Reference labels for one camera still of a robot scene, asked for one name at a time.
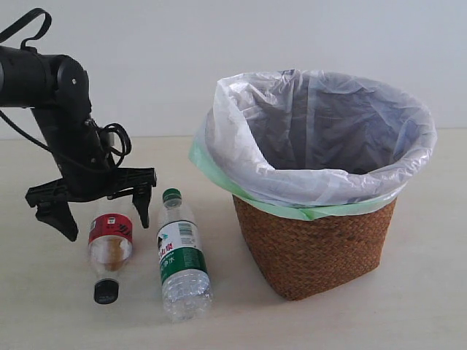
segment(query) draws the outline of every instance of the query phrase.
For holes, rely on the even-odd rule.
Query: green bottle label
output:
[[[198,228],[189,221],[172,222],[158,234],[162,283],[179,271],[194,268],[207,273]]]

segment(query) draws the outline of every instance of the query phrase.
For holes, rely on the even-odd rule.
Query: water bottle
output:
[[[110,304],[118,299],[118,275],[128,262],[133,249],[133,222],[128,198],[98,203],[98,213],[92,221],[88,252],[90,263],[97,274],[94,301]]]
[[[211,285],[193,212],[177,189],[163,194],[159,228],[164,311],[173,322],[201,317],[211,306]]]

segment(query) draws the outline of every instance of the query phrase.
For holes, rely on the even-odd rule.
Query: white wall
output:
[[[290,68],[379,79],[422,99],[439,127],[467,126],[464,0],[0,0],[0,28],[36,6],[53,16],[39,52],[77,59],[94,118],[134,136],[193,134],[219,78]],[[29,111],[6,112],[39,134]]]

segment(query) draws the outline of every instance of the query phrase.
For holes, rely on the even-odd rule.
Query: lying bottle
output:
[[[173,322],[203,316],[212,303],[211,284],[193,212],[179,190],[164,192],[159,227],[164,311]]]
[[[133,249],[130,212],[131,202],[127,198],[99,201],[88,242],[90,263],[98,277],[94,286],[94,301],[98,304],[110,304],[118,299],[117,278]]]

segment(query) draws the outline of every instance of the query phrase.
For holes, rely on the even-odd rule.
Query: plastic bag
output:
[[[372,203],[355,212],[364,214],[394,199],[435,143],[430,112],[409,94],[345,74],[291,70],[220,80],[190,159],[269,211],[342,206],[352,214],[349,204]]]

